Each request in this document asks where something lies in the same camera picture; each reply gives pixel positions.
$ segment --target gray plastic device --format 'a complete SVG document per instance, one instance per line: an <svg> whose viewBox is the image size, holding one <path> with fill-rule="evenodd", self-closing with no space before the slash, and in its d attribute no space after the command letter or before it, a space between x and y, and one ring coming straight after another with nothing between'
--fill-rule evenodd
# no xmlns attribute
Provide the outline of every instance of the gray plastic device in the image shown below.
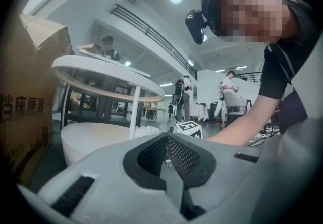
<svg viewBox="0 0 323 224"><path fill-rule="evenodd" d="M259 147L149 135L93 152L37 196L20 190L49 223L273 223L318 169L322 127L308 119ZM160 175L166 154L183 181L179 208Z"/></svg>

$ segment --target cardboard box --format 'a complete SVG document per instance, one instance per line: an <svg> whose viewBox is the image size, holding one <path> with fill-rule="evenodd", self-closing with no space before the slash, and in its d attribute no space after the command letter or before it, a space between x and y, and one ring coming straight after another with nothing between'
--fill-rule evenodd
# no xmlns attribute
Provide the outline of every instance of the cardboard box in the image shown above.
<svg viewBox="0 0 323 224"><path fill-rule="evenodd" d="M76 47L76 49L79 51L80 49L83 49L88 52L92 52L94 54L102 55L102 47L98 44L87 44L87 45L80 45Z"/></svg>
<svg viewBox="0 0 323 224"><path fill-rule="evenodd" d="M51 144L58 79L53 61L72 53L67 27L34 16L8 18L0 53L0 145L17 182L28 186Z"/></svg>

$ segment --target black railing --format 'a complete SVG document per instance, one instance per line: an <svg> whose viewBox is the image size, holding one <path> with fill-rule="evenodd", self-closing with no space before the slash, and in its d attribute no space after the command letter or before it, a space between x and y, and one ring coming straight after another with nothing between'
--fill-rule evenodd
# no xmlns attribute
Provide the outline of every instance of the black railing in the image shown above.
<svg viewBox="0 0 323 224"><path fill-rule="evenodd" d="M261 81L261 74L262 72L241 73L241 74L237 74L237 77L248 82L259 82Z"/></svg>
<svg viewBox="0 0 323 224"><path fill-rule="evenodd" d="M132 26L145 33L146 36L154 40L164 50L166 50L166 52L168 52L176 61L178 61L183 67L185 67L185 69L197 80L197 71L193 69L193 67L189 65L189 63L184 59L184 57L149 24L147 24L137 15L133 14L131 11L119 4L116 4L116 6L112 9L110 13L127 21Z"/></svg>

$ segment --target white round stool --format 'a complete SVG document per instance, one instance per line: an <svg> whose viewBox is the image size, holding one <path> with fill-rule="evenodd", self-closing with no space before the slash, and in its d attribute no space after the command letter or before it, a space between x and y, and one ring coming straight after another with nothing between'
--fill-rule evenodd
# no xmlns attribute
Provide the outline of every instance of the white round stool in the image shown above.
<svg viewBox="0 0 323 224"><path fill-rule="evenodd" d="M128 127L102 123L75 123L61 131L64 158L70 166L106 146L128 140Z"/></svg>

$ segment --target white shirt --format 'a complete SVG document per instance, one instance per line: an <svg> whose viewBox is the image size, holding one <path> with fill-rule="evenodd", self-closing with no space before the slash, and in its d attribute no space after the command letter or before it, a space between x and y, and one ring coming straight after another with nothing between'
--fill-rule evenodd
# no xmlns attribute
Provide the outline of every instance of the white shirt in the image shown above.
<svg viewBox="0 0 323 224"><path fill-rule="evenodd" d="M183 78L183 82L184 82L184 92L185 92L186 94L188 94L188 95L189 95L189 90L185 90L185 88L187 88L187 87L188 87L188 85L192 85L192 82L191 82L191 80L190 80L189 78L187 78L187 77L184 77L184 78Z"/></svg>
<svg viewBox="0 0 323 224"><path fill-rule="evenodd" d="M223 81L222 81L222 85L221 86L233 86L232 85L232 82L231 82L231 80L229 79L229 77L228 76L225 76L224 77L224 79L223 79ZM234 90L233 89L222 89L222 91L223 91L223 93L225 93L225 92L234 92Z"/></svg>

